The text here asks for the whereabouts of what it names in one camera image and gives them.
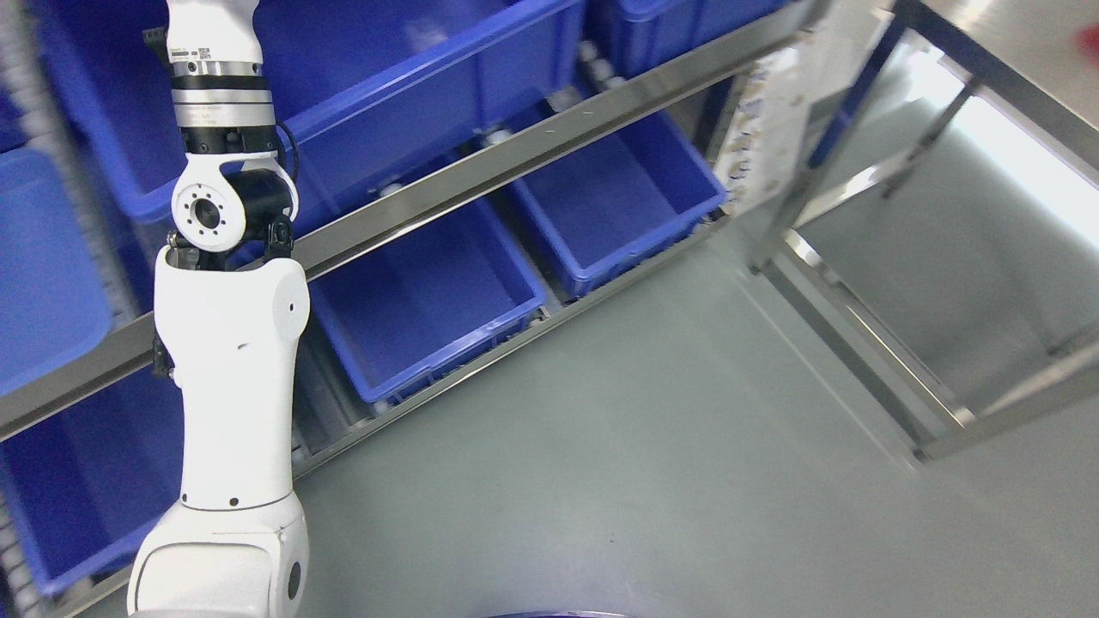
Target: black cable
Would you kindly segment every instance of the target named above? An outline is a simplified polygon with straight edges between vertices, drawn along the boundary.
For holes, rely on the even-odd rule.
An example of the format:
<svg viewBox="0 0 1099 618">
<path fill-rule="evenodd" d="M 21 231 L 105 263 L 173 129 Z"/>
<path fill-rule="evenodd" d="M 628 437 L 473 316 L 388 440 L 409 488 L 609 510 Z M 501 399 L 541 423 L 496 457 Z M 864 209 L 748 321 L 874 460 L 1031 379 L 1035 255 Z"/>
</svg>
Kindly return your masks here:
<svg viewBox="0 0 1099 618">
<path fill-rule="evenodd" d="M 290 173 L 290 179 L 295 183 L 298 181 L 298 169 L 301 167 L 301 158 L 298 155 L 298 141 L 293 139 L 293 133 L 287 128 L 286 123 L 281 120 L 276 120 L 275 124 L 286 133 L 287 139 L 290 140 L 290 151 L 293 153 L 293 172 Z"/>
</svg>

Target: metal frame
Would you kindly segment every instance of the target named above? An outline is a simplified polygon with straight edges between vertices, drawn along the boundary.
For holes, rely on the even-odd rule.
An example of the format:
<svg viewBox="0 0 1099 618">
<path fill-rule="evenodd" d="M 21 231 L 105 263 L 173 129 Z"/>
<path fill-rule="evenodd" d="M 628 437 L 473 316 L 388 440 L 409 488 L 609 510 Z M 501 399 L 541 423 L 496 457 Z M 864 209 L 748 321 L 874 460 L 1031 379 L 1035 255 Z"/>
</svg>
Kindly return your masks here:
<svg viewBox="0 0 1099 618">
<path fill-rule="evenodd" d="M 295 257 L 314 279 L 689 95 L 790 43 L 831 0 L 786 8 L 580 102 L 302 238 Z M 153 316 L 85 356 L 0 398 L 0 439 L 40 422 L 151 362 Z"/>
<path fill-rule="evenodd" d="M 969 411 L 873 310 L 839 280 L 798 233 L 801 225 L 826 216 L 872 189 L 880 189 L 884 199 L 892 196 L 935 146 L 965 102 L 983 86 L 993 89 L 1080 162 L 1092 168 L 1099 167 L 1099 130 L 1096 125 L 1099 108 L 1069 109 L 1051 93 L 1056 84 L 1037 84 L 1023 77 L 1004 59 L 993 56 L 984 41 L 970 37 L 970 33 L 983 32 L 974 25 L 975 20 L 981 16 L 980 11 L 975 16 L 972 12 L 966 13 L 965 8 L 965 0 L 895 2 L 892 20 L 824 135 L 801 166 L 752 264 L 753 272 L 767 276 L 908 433 L 914 443 L 914 453 L 921 460 L 945 456 L 1043 413 L 1099 394 L 1099 343 L 1092 341 L 1099 336 L 1090 338 L 1084 333 L 1079 342 L 1074 341 L 1074 345 L 1052 351 L 1061 354 L 1061 360 L 1020 382 L 987 409 L 977 413 Z M 952 16 L 957 19 L 957 23 L 951 21 Z M 969 79 L 912 148 L 864 169 L 832 189 L 821 191 L 821 184 L 837 158 L 837 152 L 843 148 L 865 111 L 864 103 L 878 73 L 908 30 L 920 33 L 943 49 L 970 74 Z M 1018 65 L 1020 58 L 1013 60 Z M 782 265 L 793 268 L 801 285 L 795 276 L 784 272 Z M 831 319 L 818 307 L 821 302 L 833 309 Z M 834 313 L 841 316 L 839 320 L 844 322 L 843 330 L 847 334 L 841 333 L 841 328 L 833 323 Z M 855 341 L 863 352 L 856 350 Z M 877 356 L 877 364 L 888 366 L 890 375 L 882 375 L 876 369 L 866 354 Z M 902 397 L 900 390 L 891 386 L 891 382 L 897 380 L 902 384 L 900 388 L 914 395 L 919 405 L 906 402 L 911 398 Z"/>
</svg>

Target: red object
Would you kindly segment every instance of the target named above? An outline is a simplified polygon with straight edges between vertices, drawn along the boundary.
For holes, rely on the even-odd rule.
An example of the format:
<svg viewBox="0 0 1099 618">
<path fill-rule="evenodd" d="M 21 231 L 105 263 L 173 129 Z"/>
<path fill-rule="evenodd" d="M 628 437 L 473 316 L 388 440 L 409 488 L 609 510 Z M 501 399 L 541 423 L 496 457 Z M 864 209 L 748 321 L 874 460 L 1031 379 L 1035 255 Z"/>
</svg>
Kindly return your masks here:
<svg viewBox="0 0 1099 618">
<path fill-rule="evenodd" d="M 1096 66 L 1099 66 L 1099 23 L 1078 32 L 1076 45 Z"/>
</svg>

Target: metal bar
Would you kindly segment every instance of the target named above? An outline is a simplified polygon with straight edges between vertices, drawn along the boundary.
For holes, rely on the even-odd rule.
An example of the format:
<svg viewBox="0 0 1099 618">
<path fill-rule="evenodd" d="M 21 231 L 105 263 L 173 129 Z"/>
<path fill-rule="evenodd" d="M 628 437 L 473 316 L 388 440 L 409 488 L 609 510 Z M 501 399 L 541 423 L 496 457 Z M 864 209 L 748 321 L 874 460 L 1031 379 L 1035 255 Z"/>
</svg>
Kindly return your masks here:
<svg viewBox="0 0 1099 618">
<path fill-rule="evenodd" d="M 951 121 L 954 120 L 954 117 L 962 110 L 962 106 L 969 100 L 969 97 L 974 95 L 978 87 L 979 84 L 976 79 L 969 79 L 962 88 L 962 91 L 939 114 L 914 146 L 867 167 L 852 176 L 845 183 L 818 194 L 801 210 L 801 214 L 791 228 L 801 228 L 806 223 L 828 214 L 844 202 L 874 187 L 885 187 L 884 198 L 888 198 L 889 194 L 896 192 L 911 176 L 920 162 L 923 161 L 923 157 L 939 143 L 939 139 L 946 131 Z"/>
<path fill-rule="evenodd" d="M 423 390 L 417 393 L 415 395 L 409 397 L 400 405 L 395 406 L 389 409 L 382 416 L 375 419 L 367 419 L 357 422 L 348 429 L 348 433 L 341 438 L 340 440 L 333 442 L 331 445 L 318 451 L 310 459 L 295 465 L 293 475 L 295 479 L 300 479 L 307 474 L 315 471 L 318 467 L 331 461 L 333 457 L 340 455 L 347 449 L 351 449 L 355 444 L 358 444 L 363 440 L 366 440 L 370 435 L 381 431 L 384 428 L 392 423 L 393 421 L 400 419 L 401 417 L 408 415 L 412 410 L 415 410 L 420 406 L 423 406 L 428 401 L 439 397 L 440 395 L 446 393 L 447 390 L 454 388 L 455 386 L 462 384 L 463 382 L 477 375 L 490 365 L 506 358 L 507 356 L 518 352 L 520 349 L 526 344 L 533 342 L 534 340 L 547 334 L 550 331 L 562 325 L 563 323 L 571 320 L 573 318 L 579 316 L 580 313 L 591 309 L 596 305 L 607 300 L 608 298 L 614 296 L 615 294 L 622 291 L 623 289 L 630 287 L 634 283 L 641 280 L 642 278 L 651 275 L 652 273 L 663 268 L 668 263 L 670 263 L 675 257 L 681 255 L 684 252 L 692 246 L 701 243 L 710 235 L 713 234 L 718 229 L 725 225 L 730 219 L 724 218 L 713 223 L 707 223 L 699 227 L 699 229 L 688 236 L 686 240 L 676 243 L 670 249 L 646 260 L 645 262 L 637 265 L 635 268 L 624 273 L 617 279 L 608 283 L 607 285 L 596 289 L 588 296 L 573 302 L 571 305 L 565 306 L 559 312 L 547 317 L 546 319 L 531 324 L 529 329 L 517 334 L 515 336 L 509 339 L 504 343 L 501 343 L 497 347 L 486 352 L 485 354 L 478 356 L 474 361 L 466 365 L 463 365 L 456 369 L 451 375 L 444 377 L 443 379 L 436 382 L 435 384 L 424 388 Z M 91 607 L 92 605 L 99 603 L 108 595 L 118 591 L 126 585 L 130 581 L 131 566 L 126 566 L 122 571 L 114 573 L 107 580 L 92 586 L 90 591 L 81 595 L 79 598 L 73 599 L 65 605 L 57 607 L 53 613 L 49 614 L 48 618 L 73 618 L 85 609 Z"/>
<path fill-rule="evenodd" d="M 779 11 L 588 99 L 511 139 L 302 238 L 295 257 L 310 279 L 400 238 L 552 161 L 709 87 L 788 45 L 830 0 Z M 0 399 L 0 439 L 42 421 L 149 362 L 153 318 L 108 335 L 91 353 Z"/>
<path fill-rule="evenodd" d="M 1073 37 L 1099 16 L 1095 2 L 1042 2 L 1041 23 L 1028 19 L 1030 0 L 981 3 L 901 0 L 909 27 L 1034 120 L 1094 168 L 1099 168 L 1096 74 Z"/>
<path fill-rule="evenodd" d="M 815 221 L 866 191 L 885 185 L 890 178 L 907 173 L 913 165 L 912 158 L 909 155 L 910 152 L 908 151 L 897 153 L 855 174 L 845 183 L 818 194 L 802 209 L 792 228 L 799 229 L 810 221 Z"/>
<path fill-rule="evenodd" d="M 801 212 L 820 191 L 821 184 L 828 176 L 832 164 L 839 158 L 837 153 L 848 142 L 853 129 L 858 124 L 866 113 L 866 99 L 874 87 L 881 68 L 889 60 L 897 44 L 900 43 L 901 35 L 907 30 L 904 0 L 898 0 L 893 7 L 893 16 L 886 27 L 886 31 L 878 40 L 874 52 L 870 53 L 863 70 L 855 79 L 855 84 L 847 91 L 840 109 L 832 117 L 832 121 L 824 134 L 817 142 L 817 146 L 809 155 L 809 159 L 799 166 L 795 173 L 793 183 L 787 189 L 778 212 L 764 232 L 759 246 L 752 258 L 751 268 L 753 273 L 759 273 L 770 261 L 771 256 L 780 250 L 782 234 L 790 229 L 793 223 L 801 218 Z"/>
<path fill-rule="evenodd" d="M 881 194 L 881 199 L 889 199 L 895 192 L 904 186 L 904 183 L 912 176 L 912 172 L 915 167 L 925 156 L 928 156 L 928 153 L 935 147 L 935 144 L 939 143 L 939 139 L 943 136 L 946 128 L 950 126 L 951 121 L 953 121 L 954 117 L 962 111 L 962 107 L 965 106 L 966 101 L 969 100 L 969 97 L 973 97 L 979 87 L 980 80 L 976 77 L 969 77 L 969 79 L 966 80 L 965 85 L 962 86 L 962 90 L 954 97 L 953 100 L 951 100 L 951 103 L 946 106 L 946 109 L 940 112 L 939 117 L 935 118 L 935 121 L 931 123 L 931 126 L 929 126 L 923 135 L 920 136 L 915 146 L 909 151 L 908 161 L 910 165 L 903 173 L 893 176 L 886 183 L 886 189 Z"/>
<path fill-rule="evenodd" d="M 1099 385 L 1099 365 L 1091 365 L 995 413 L 981 416 L 964 430 L 947 433 L 922 444 L 915 450 L 915 456 L 921 461 L 928 461 L 956 453 L 975 442 L 1092 397 L 1096 395 L 1096 385 Z"/>
<path fill-rule="evenodd" d="M 758 64 L 757 62 L 752 63 L 732 78 L 732 85 L 724 97 L 724 107 L 719 111 L 713 125 L 709 128 L 710 132 L 703 134 L 701 122 L 695 132 L 695 147 L 702 152 L 711 167 L 718 163 L 721 146 L 725 143 L 729 129 L 733 125 L 733 119 L 736 118 L 736 108 L 740 106 L 741 99 L 744 98 L 744 91 L 747 89 L 752 74 Z"/>
<path fill-rule="evenodd" d="M 940 422 L 948 429 L 959 429 L 973 422 L 976 418 L 973 412 L 955 400 L 950 389 L 889 332 L 858 297 L 843 284 L 831 284 L 824 279 L 821 269 L 826 266 L 804 239 L 795 231 L 787 232 L 780 253 L 797 267 L 824 300 L 840 311 L 862 340 L 892 368 Z M 911 416 L 907 407 L 904 410 L 889 410 L 895 417 L 898 412 Z"/>
<path fill-rule="evenodd" d="M 878 404 L 885 408 L 886 412 L 897 422 L 915 444 L 922 444 L 933 438 L 931 431 L 911 411 L 908 406 L 897 396 L 893 389 L 881 379 L 881 376 L 867 364 L 851 343 L 840 334 L 840 331 L 813 307 L 812 302 L 798 289 L 797 285 L 786 276 L 786 274 L 768 262 L 763 274 L 801 316 L 801 319 L 824 341 L 841 362 L 852 374 L 866 387 L 866 390 L 877 399 Z"/>
</svg>

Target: metal table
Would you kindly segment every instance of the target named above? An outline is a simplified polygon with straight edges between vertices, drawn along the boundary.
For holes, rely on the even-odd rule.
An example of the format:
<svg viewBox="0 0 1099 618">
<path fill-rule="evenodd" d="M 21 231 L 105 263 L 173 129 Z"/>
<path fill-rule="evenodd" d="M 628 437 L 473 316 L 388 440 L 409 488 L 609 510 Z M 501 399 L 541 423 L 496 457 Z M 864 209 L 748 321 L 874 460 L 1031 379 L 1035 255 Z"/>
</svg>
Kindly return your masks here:
<svg viewBox="0 0 1099 618">
<path fill-rule="evenodd" d="M 1022 379 L 987 409 L 970 411 L 854 290 L 836 280 L 798 230 L 873 188 L 888 198 L 980 88 L 988 88 L 1033 122 L 1069 164 L 1099 169 L 1099 65 L 1077 44 L 1083 29 L 1099 23 L 1099 4 L 897 0 L 892 13 L 782 201 L 753 269 L 766 274 L 886 407 L 915 443 L 917 455 L 935 459 L 1099 393 L 1099 363 L 1095 362 L 1099 357 L 1099 329 L 1067 342 L 1047 367 Z M 837 187 L 821 190 L 836 152 L 858 123 L 878 73 L 909 30 L 942 49 L 969 79 L 912 148 Z M 882 364 L 888 369 L 882 371 Z M 914 395 L 919 402 L 910 402 L 908 395 Z M 933 417 L 920 413 L 925 410 Z"/>
<path fill-rule="evenodd" d="M 793 0 L 766 18 L 581 101 L 303 236 L 296 244 L 295 257 L 310 280 L 338 268 L 543 165 L 741 73 L 756 59 L 789 45 L 799 31 L 824 14 L 830 3 L 831 0 Z M 542 319 L 529 330 L 384 415 L 349 423 L 342 437 L 296 460 L 296 476 L 315 470 L 417 407 L 645 277 L 706 238 L 719 224 L 720 221 L 703 225 L 700 232 L 576 302 L 547 304 Z M 146 367 L 152 361 L 152 340 L 153 314 L 146 313 L 109 334 L 85 356 L 3 396 L 0 398 L 0 439 L 27 429 Z M 68 599 L 51 616 L 79 614 L 127 580 L 129 569 L 125 569 L 96 584 L 86 594 Z"/>
</svg>

